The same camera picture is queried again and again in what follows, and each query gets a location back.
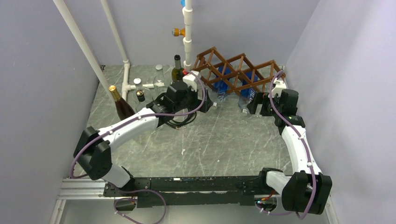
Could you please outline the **dark green wine bottle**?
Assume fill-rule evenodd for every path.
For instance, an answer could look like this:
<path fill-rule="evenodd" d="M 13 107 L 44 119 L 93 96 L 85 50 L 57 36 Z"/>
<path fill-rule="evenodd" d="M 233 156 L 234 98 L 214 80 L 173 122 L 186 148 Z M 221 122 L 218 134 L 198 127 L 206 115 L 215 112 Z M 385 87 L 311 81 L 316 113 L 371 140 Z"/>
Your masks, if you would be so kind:
<path fill-rule="evenodd" d="M 184 68 L 181 65 L 181 57 L 180 55 L 174 55 L 175 67 L 172 69 L 171 78 L 172 81 L 180 81 L 184 77 L 183 70 Z"/>

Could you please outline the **clear glass bottle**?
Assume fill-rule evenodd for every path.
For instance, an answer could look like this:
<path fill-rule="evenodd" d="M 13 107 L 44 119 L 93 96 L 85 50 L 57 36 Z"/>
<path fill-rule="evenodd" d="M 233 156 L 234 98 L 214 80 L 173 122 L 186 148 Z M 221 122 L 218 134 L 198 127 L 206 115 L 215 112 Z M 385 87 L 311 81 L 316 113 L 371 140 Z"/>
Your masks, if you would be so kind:
<path fill-rule="evenodd" d="M 158 64 L 155 66 L 156 76 L 154 77 L 153 87 L 157 95 L 165 93 L 167 90 L 167 83 L 163 73 L 163 66 Z"/>
<path fill-rule="evenodd" d="M 147 87 L 145 87 L 145 86 L 143 85 L 143 83 L 142 83 L 142 81 L 141 81 L 140 78 L 135 78 L 135 79 L 133 80 L 133 83 L 134 83 L 134 85 L 135 85 L 134 92 L 136 92 L 136 91 L 149 92 L 149 91 L 150 91 L 149 88 L 147 88 Z"/>

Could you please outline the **dark bottle black cap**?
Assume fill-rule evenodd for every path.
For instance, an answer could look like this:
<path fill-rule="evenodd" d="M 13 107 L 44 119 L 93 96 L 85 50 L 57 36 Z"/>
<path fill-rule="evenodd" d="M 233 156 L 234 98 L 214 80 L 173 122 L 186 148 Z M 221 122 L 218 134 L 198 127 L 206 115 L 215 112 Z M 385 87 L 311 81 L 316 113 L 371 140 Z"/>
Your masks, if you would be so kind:
<path fill-rule="evenodd" d="M 136 100 L 137 100 L 139 103 L 142 103 L 142 102 L 144 102 L 144 101 L 146 100 L 143 90 L 137 90 L 137 91 L 135 92 L 135 96 L 136 96 Z"/>

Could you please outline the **brown gold-capped wine bottle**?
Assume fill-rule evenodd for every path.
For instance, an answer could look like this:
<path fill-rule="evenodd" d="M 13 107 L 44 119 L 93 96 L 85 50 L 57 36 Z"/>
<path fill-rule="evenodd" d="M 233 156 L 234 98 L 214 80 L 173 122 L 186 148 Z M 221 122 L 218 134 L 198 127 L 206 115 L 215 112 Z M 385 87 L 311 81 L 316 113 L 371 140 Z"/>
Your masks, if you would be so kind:
<path fill-rule="evenodd" d="M 135 111 L 133 108 L 126 102 L 124 98 L 120 95 L 115 85 L 109 86 L 109 91 L 114 99 L 116 111 L 120 120 L 125 120 L 133 115 L 135 115 Z"/>

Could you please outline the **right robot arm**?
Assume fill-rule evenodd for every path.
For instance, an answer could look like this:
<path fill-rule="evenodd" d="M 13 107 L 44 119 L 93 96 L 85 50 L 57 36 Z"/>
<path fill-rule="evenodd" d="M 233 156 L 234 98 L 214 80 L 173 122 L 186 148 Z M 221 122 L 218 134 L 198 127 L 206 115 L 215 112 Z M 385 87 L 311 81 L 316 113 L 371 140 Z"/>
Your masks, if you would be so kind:
<path fill-rule="evenodd" d="M 297 115 L 299 94 L 283 89 L 279 93 L 256 93 L 252 100 L 240 97 L 238 105 L 244 113 L 255 114 L 262 105 L 260 115 L 275 118 L 274 124 L 289 152 L 293 175 L 287 177 L 276 168 L 263 168 L 259 175 L 236 184 L 244 195 L 262 192 L 279 193 L 286 211 L 320 215 L 330 195 L 332 180 L 324 175 L 314 161 L 305 137 L 305 123 Z"/>

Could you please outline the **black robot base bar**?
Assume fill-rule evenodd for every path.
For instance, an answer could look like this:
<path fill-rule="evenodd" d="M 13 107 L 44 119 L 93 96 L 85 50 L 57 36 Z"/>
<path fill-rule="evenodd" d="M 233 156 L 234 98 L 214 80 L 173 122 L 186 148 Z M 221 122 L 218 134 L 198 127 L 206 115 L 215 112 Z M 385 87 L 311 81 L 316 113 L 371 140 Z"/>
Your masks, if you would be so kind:
<path fill-rule="evenodd" d="M 238 204 L 253 206 L 273 189 L 260 175 L 207 177 L 137 177 L 133 193 L 138 208 L 160 205 Z"/>

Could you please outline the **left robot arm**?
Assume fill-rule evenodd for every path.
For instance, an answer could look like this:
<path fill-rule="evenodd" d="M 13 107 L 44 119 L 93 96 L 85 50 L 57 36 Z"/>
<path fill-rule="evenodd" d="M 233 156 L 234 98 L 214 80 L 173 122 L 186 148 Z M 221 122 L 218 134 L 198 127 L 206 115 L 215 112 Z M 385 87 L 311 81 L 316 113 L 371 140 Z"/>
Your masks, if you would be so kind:
<path fill-rule="evenodd" d="M 135 115 L 98 130 L 91 126 L 86 128 L 73 154 L 70 177 L 74 178 L 74 167 L 79 164 L 92 180 L 110 182 L 122 196 L 130 195 L 135 180 L 125 168 L 113 164 L 112 152 L 133 137 L 157 129 L 184 109 L 191 113 L 207 112 L 212 101 L 206 88 L 202 89 L 202 94 L 199 98 L 198 91 L 190 84 L 177 81 Z"/>

